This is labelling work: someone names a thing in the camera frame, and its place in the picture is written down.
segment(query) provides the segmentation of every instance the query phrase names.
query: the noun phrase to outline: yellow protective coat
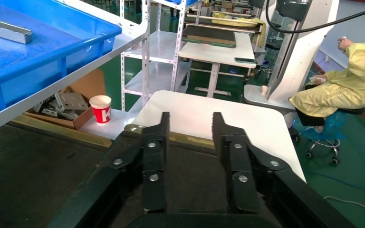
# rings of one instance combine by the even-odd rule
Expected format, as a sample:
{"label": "yellow protective coat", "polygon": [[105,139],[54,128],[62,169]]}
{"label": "yellow protective coat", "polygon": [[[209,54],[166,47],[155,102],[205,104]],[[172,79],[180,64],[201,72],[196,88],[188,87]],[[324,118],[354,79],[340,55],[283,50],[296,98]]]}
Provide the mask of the yellow protective coat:
{"label": "yellow protective coat", "polygon": [[[214,18],[225,18],[226,15],[224,13],[214,13],[212,15]],[[237,18],[235,19],[237,22],[233,22],[233,21],[224,21],[224,20],[216,20],[213,19],[212,23],[216,23],[216,24],[221,24],[221,25],[231,25],[231,26],[237,26],[237,27],[255,27],[257,26],[255,25],[251,25],[251,24],[246,24],[246,23],[240,23],[240,21],[249,21],[249,22],[255,22],[255,23],[259,23],[262,25],[261,27],[261,35],[259,37],[259,41],[258,41],[258,47],[263,47],[265,44],[265,41],[267,40],[267,29],[265,26],[265,22],[261,19],[258,18],[253,18],[253,19],[247,19],[247,18]],[[257,42],[257,38],[258,35],[254,36],[254,38],[252,39],[253,43]]]}
{"label": "yellow protective coat", "polygon": [[326,73],[327,82],[289,99],[298,110],[309,116],[326,117],[338,108],[365,106],[365,44],[352,44],[345,54],[349,57],[348,69]]}

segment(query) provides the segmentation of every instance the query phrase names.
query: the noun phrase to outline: metal shelving rack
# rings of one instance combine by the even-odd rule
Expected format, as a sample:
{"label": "metal shelving rack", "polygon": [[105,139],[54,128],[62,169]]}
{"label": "metal shelving rack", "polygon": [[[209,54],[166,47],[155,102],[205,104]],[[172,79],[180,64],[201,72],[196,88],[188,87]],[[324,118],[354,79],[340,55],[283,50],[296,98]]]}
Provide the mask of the metal shelving rack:
{"label": "metal shelving rack", "polygon": [[[138,113],[148,100],[145,92],[148,92],[149,97],[159,90],[170,90],[185,93],[188,87],[192,61],[179,61],[178,52],[183,45],[181,39],[183,35],[185,13],[194,4],[198,4],[200,7],[201,1],[197,1],[191,5],[186,5],[187,0],[182,0],[179,5],[166,0],[153,1],[158,3],[157,23],[156,31],[150,35],[148,34],[149,50],[147,50],[146,53],[150,53],[150,58],[145,59],[144,61],[148,63],[150,60],[151,62],[148,63],[150,70],[146,71],[146,77],[143,77],[145,74],[143,74],[142,70],[125,85],[125,69],[123,67],[125,64],[125,57],[143,59],[142,56],[145,52],[143,42],[121,54],[122,111],[125,111],[125,93],[141,95],[141,98],[129,110],[129,112]],[[180,11],[177,33],[160,31],[162,5],[166,5]],[[186,86],[181,86],[185,76],[187,76]]]}
{"label": "metal shelving rack", "polygon": [[[139,42],[142,41],[143,47],[147,46],[147,38],[149,35],[149,10],[148,10],[148,3],[149,0],[142,1],[142,23],[136,24],[131,21],[124,19],[123,17],[119,17],[115,14],[106,12],[102,9],[96,8],[92,5],[89,5],[85,2],[80,0],[57,0],[63,4],[66,4],[70,7],[73,7],[77,10],[82,12],[88,13],[93,15],[97,18],[106,20],[110,23],[116,24],[122,28],[122,33],[115,37],[113,50],[108,54],[96,59],[95,61],[81,67],[77,71],[67,75],[66,77],[62,78],[59,81],[56,81],[52,85],[38,91],[37,93],[7,107],[6,109],[0,111],[0,126],[4,125],[5,123],[9,122],[16,116],[22,114],[26,110],[30,109],[37,103],[41,102],[42,100],[46,99],[47,97],[53,95],[55,92],[65,88],[66,86],[70,85],[71,83],[75,82],[76,80],[80,79],[81,77],[85,76],[86,74],[90,73],[94,69],[98,68],[99,66],[103,65],[104,63],[108,62],[109,60],[115,58],[119,54],[123,53],[125,50],[135,46]],[[124,5],[124,0],[120,0],[122,6]],[[147,56],[149,53],[144,53],[146,56],[147,62],[149,61]],[[143,67],[142,71],[142,78],[147,78],[149,68],[148,64],[145,62],[145,67]]]}

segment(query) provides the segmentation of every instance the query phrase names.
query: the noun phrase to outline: black cable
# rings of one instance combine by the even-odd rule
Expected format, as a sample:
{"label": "black cable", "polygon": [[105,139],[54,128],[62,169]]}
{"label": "black cable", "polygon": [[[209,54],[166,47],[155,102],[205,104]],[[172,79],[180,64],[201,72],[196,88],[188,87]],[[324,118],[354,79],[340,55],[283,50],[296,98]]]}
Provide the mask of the black cable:
{"label": "black cable", "polygon": [[303,33],[303,32],[311,32],[311,31],[314,31],[314,30],[322,29],[322,28],[325,28],[325,27],[328,27],[328,26],[331,26],[331,25],[336,25],[336,24],[339,24],[339,23],[342,23],[342,22],[345,22],[345,21],[348,21],[348,20],[351,20],[351,19],[354,19],[354,18],[357,18],[357,17],[360,17],[360,16],[365,15],[365,11],[363,11],[363,12],[354,14],[352,16],[349,16],[349,17],[346,17],[346,18],[342,18],[342,19],[339,19],[339,20],[336,20],[336,21],[333,21],[333,22],[330,22],[330,23],[327,23],[327,24],[324,24],[324,25],[319,25],[319,26],[316,26],[316,27],[313,27],[313,28],[307,28],[307,29],[301,29],[301,30],[293,30],[293,31],[291,31],[291,30],[283,30],[283,29],[279,29],[279,28],[275,27],[272,24],[272,22],[269,20],[269,13],[268,13],[269,1],[270,0],[267,0],[266,10],[265,10],[267,22],[268,22],[269,26],[271,26],[274,30],[276,30],[278,32],[281,32],[281,33],[297,34],[297,33]]}

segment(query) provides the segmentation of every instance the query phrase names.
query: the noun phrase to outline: white paper cup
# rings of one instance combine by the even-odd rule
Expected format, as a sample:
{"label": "white paper cup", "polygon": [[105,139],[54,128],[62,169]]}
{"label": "white paper cup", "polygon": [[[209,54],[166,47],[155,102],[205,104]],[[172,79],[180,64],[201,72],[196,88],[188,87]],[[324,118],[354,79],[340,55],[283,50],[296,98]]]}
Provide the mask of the white paper cup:
{"label": "white paper cup", "polygon": [[265,95],[267,94],[267,92],[268,92],[268,86],[266,85],[261,86],[261,94]]}
{"label": "white paper cup", "polygon": [[94,96],[89,100],[96,117],[96,122],[105,124],[111,118],[111,98],[105,95]]}

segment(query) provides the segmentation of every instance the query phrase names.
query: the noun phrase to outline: power cord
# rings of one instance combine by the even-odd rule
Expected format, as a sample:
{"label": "power cord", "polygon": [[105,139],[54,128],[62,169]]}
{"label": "power cord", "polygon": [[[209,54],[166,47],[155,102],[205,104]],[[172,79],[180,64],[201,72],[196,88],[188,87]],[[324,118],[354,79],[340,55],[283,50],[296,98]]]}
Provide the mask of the power cord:
{"label": "power cord", "polygon": [[318,172],[313,172],[313,171],[312,171],[311,173],[312,173],[312,174],[315,174],[315,175],[322,176],[322,177],[327,177],[327,178],[333,179],[333,180],[335,180],[335,181],[338,181],[338,182],[340,182],[340,183],[342,183],[342,184],[345,184],[345,185],[350,186],[350,187],[355,188],[355,189],[365,190],[365,186],[362,186],[362,185],[351,184],[351,183],[348,183],[348,182],[343,181],[343,180],[341,180],[341,179],[338,179],[338,178],[336,178],[336,177],[328,176],[328,175],[325,175],[325,174],[322,174],[322,173],[318,173]]}
{"label": "power cord", "polygon": [[365,205],[361,204],[361,203],[358,203],[358,202],[354,202],[354,201],[347,201],[347,200],[343,200],[343,199],[339,199],[339,198],[336,198],[336,197],[333,197],[333,196],[325,196],[324,199],[333,199],[333,200],[336,200],[336,201],[339,201],[339,202],[342,202],[342,203],[353,203],[353,204],[356,204],[362,208],[365,208]]}
{"label": "power cord", "polygon": [[[269,1],[270,0],[267,0],[267,9],[269,8]],[[303,32],[311,32],[311,31],[315,31],[315,30],[318,30],[318,29],[322,29],[322,28],[325,28],[325,27],[328,27],[328,26],[331,26],[331,25],[336,25],[336,24],[339,24],[339,23],[342,23],[342,22],[345,22],[345,21],[348,21],[348,20],[351,20],[351,19],[354,19],[354,18],[357,18],[357,17],[360,17],[360,16],[363,16],[365,15],[365,11],[363,12],[360,12],[360,13],[357,13],[357,14],[354,14],[352,16],[349,16],[349,17],[346,17],[346,18],[342,18],[342,19],[339,19],[339,20],[336,20],[336,21],[333,21],[333,22],[330,22],[330,23],[327,23],[327,24],[324,24],[324,25],[319,25],[319,26],[316,26],[316,27],[313,27],[313,28],[307,28],[307,29],[301,29],[301,30],[283,30],[283,29],[279,29],[277,27],[275,27],[272,22],[270,21],[269,19],[269,13],[268,13],[268,10],[265,11],[266,13],[266,18],[267,18],[267,23],[269,24],[269,26],[271,26],[274,30],[278,31],[278,32],[281,32],[281,33],[288,33],[288,34],[297,34],[297,33],[303,33]]]}

